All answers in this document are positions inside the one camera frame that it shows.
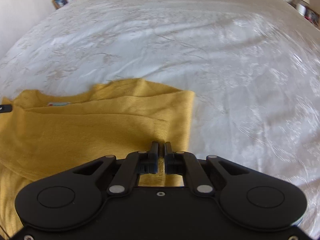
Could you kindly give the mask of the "yellow knit sweater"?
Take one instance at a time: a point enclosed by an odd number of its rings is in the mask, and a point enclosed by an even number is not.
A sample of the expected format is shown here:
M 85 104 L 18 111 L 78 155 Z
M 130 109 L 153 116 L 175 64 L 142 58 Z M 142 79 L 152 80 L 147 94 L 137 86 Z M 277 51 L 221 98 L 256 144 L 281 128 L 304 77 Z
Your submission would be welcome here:
M 152 142 L 188 149 L 194 92 L 143 79 L 94 85 L 74 96 L 24 90 L 3 99 L 1 114 L 1 236 L 18 232 L 18 192 L 33 181 L 105 155 L 125 158 Z

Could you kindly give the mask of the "white embroidered bedspread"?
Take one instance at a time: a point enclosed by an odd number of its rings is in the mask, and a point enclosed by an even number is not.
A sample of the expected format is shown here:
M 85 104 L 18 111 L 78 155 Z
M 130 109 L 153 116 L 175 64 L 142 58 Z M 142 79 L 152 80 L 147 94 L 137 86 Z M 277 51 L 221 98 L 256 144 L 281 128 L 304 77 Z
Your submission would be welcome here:
M 1 96 L 140 77 L 196 94 L 190 151 L 299 186 L 319 237 L 319 31 L 283 0 L 74 0 L 1 59 Z

